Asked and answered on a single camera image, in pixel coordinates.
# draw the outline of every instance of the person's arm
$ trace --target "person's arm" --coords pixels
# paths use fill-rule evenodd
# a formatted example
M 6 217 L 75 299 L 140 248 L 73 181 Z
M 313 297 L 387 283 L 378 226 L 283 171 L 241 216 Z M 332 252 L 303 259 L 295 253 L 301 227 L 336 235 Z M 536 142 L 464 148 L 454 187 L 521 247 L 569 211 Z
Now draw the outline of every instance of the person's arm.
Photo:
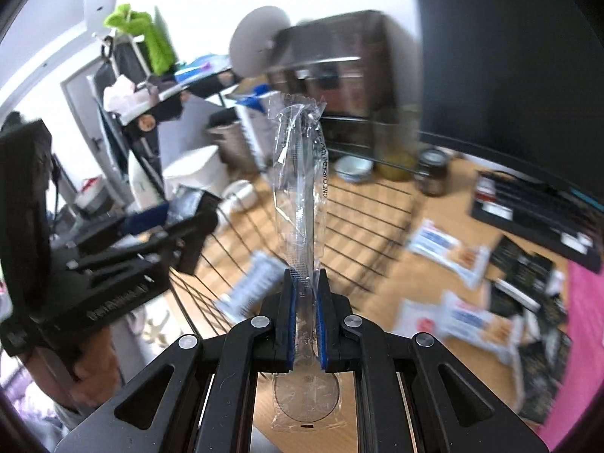
M 89 337 L 80 349 L 82 355 L 74 365 L 74 374 L 80 381 L 71 390 L 62 389 L 37 350 L 22 359 L 40 390 L 59 405 L 72 410 L 76 408 L 75 403 L 99 406 L 113 397 L 120 387 L 119 366 L 109 327 Z

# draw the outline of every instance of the pink fabric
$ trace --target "pink fabric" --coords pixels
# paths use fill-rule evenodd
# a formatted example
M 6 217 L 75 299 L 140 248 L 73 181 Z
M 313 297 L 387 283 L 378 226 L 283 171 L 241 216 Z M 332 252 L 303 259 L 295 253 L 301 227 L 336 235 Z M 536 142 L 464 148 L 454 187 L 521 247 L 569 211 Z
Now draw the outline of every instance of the pink fabric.
M 569 261 L 569 364 L 556 404 L 539 436 L 553 449 L 579 420 L 604 382 L 604 270 Z

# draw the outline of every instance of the grey basket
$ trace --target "grey basket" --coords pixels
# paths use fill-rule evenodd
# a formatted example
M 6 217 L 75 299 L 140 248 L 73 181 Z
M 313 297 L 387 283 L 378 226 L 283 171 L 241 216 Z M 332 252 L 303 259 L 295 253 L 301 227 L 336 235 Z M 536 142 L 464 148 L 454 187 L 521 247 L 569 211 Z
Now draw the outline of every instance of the grey basket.
M 218 153 L 225 164 L 243 173 L 258 172 L 254 156 L 238 120 L 230 124 L 212 126 L 206 131 L 217 144 Z

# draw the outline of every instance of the metal bolt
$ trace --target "metal bolt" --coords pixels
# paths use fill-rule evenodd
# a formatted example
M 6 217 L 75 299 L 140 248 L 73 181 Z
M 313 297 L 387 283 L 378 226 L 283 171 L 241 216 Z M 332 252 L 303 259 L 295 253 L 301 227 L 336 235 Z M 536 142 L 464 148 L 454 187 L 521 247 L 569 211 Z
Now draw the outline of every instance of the metal bolt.
M 416 343 L 422 347 L 430 347 L 434 343 L 434 337 L 422 332 L 421 334 L 416 335 Z
M 349 315 L 344 318 L 344 325 L 348 327 L 360 327 L 363 319 L 358 315 Z
M 145 260 L 152 264 L 157 264 L 161 260 L 161 257 L 157 254 L 149 254 L 145 257 Z
M 271 323 L 271 319 L 264 315 L 258 315 L 252 319 L 252 327 L 255 328 L 265 328 L 269 323 Z
M 192 349 L 197 345 L 197 337 L 194 335 L 183 335 L 178 339 L 178 346 L 180 349 Z

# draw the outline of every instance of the green plush toy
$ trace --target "green plush toy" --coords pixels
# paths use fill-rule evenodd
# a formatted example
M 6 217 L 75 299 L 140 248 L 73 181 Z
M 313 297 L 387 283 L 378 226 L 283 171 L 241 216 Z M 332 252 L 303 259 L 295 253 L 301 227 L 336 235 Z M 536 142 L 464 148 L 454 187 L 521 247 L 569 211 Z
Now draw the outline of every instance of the green plush toy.
M 143 35 L 155 75 L 163 75 L 176 63 L 174 51 L 147 12 L 134 12 L 131 6 L 125 3 L 118 5 L 116 11 L 105 18 L 104 24 L 134 37 Z

